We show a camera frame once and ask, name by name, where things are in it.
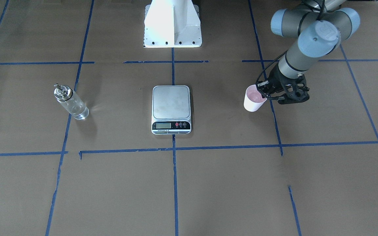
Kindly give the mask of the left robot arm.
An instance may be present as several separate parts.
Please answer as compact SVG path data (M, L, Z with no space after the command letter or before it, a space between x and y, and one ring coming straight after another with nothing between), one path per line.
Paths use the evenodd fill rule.
M272 33L295 38L290 48L273 62L267 79L256 80L261 97L279 104L309 100L305 73L322 57L330 54L359 28L356 10L341 8L342 0L303 0L294 9L281 9L271 18Z

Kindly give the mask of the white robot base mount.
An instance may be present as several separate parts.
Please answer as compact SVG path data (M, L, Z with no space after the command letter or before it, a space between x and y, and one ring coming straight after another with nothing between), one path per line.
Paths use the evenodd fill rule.
M198 48L202 45L199 6L192 0L153 0L145 7L145 48Z

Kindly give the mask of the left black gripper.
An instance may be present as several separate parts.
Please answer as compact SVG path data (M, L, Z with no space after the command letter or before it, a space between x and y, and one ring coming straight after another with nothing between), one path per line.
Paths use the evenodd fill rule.
M304 103L310 99L305 76L301 75L295 79L288 78L280 72L278 66L271 70L268 80L257 81L257 91L262 97L271 97L274 93L284 92L277 98L281 105Z

